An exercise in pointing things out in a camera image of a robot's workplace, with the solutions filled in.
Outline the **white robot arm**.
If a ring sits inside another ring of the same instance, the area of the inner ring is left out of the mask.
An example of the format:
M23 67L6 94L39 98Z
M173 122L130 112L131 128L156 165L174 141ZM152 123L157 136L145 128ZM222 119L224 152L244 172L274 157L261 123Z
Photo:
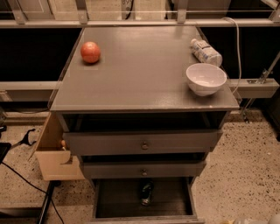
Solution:
M235 220L225 220L221 224L280 224L280 213L272 215L268 220L236 218Z

